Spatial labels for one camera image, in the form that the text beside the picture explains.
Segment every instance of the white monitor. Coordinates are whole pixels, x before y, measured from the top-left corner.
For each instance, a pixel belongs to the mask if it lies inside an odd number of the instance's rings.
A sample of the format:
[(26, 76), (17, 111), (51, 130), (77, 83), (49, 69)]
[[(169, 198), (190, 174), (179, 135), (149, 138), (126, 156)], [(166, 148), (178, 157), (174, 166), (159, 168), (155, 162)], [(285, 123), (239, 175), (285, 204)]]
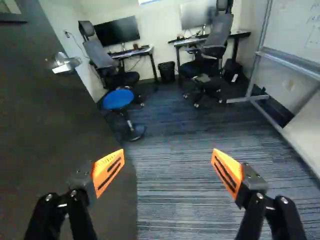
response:
[(183, 30), (210, 24), (210, 16), (216, 11), (216, 0), (193, 0), (180, 5)]

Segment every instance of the whiteboard tray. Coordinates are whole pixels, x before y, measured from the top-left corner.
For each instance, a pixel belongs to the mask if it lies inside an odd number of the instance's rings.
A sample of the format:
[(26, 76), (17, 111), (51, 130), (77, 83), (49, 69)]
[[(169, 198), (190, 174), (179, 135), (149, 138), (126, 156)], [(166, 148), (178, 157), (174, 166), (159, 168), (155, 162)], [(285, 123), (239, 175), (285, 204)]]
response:
[(318, 63), (268, 47), (262, 47), (260, 51), (255, 52), (255, 54), (296, 70), (297, 72), (307, 75), (320, 82), (320, 64)]

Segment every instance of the computer monitor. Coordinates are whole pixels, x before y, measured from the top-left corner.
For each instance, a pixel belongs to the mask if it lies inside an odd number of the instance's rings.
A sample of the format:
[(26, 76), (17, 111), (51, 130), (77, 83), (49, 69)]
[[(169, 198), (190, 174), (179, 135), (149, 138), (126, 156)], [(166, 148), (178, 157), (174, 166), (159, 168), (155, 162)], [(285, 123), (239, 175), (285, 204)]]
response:
[(183, 30), (201, 27), (211, 23), (216, 11), (216, 0), (193, 0), (180, 5), (180, 19)]
[(95, 25), (94, 30), (104, 47), (140, 39), (135, 16)]

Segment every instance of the whiteboard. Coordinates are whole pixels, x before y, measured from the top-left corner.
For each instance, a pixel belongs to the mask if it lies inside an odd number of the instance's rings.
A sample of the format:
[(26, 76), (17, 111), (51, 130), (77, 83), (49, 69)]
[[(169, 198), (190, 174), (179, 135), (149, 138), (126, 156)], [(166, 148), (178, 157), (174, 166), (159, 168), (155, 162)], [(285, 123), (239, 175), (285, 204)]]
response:
[(320, 64), (320, 0), (273, 0), (263, 46)]

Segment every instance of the electrical outlet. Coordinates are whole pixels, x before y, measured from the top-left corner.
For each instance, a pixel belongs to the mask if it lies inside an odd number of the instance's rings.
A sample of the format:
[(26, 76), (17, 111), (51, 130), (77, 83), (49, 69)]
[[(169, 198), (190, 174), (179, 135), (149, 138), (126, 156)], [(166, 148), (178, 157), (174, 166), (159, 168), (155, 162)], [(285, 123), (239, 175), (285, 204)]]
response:
[(68, 33), (68, 31), (63, 30), (63, 32), (64, 32), (64, 34), (65, 34), (66, 38), (67, 38), (67, 39), (69, 39), (69, 38), (70, 38), (70, 34)]
[(292, 92), (295, 89), (295, 82), (292, 80), (287, 80), (283, 82), (283, 87), (287, 89), (289, 92)]

